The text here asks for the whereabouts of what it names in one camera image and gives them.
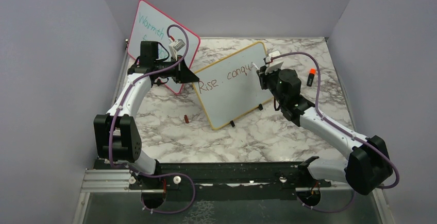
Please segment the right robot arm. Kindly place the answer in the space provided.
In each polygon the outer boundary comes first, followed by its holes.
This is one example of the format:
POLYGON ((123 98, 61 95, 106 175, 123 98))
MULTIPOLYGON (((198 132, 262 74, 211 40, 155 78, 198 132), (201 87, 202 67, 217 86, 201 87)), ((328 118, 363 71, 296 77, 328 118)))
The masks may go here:
POLYGON ((377 135, 366 137, 330 120, 315 104, 300 93, 301 80, 295 70, 256 71, 261 89, 269 90, 279 103, 275 108, 290 122, 309 130, 328 142, 345 158, 325 160, 313 157, 297 173, 298 182, 310 186, 317 180, 347 183, 355 192, 368 195, 389 178, 394 166, 389 163, 385 141, 377 135))

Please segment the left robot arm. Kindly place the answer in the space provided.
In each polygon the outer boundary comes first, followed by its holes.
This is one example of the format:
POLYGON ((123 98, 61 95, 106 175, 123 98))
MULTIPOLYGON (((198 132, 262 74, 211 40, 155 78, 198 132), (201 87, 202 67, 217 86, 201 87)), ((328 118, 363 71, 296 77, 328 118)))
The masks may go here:
POLYGON ((160 46, 157 41, 140 43, 140 54, 127 70, 127 83, 120 96, 106 114, 97 115, 93 121, 98 157, 109 160, 113 167, 120 162, 143 173, 142 181, 149 188, 161 184, 162 174, 157 170, 157 160, 142 151, 135 123, 139 107, 158 78, 173 79, 176 83, 199 81, 186 65, 184 55, 178 53, 188 48, 183 40, 171 39, 169 59, 159 57, 160 46))

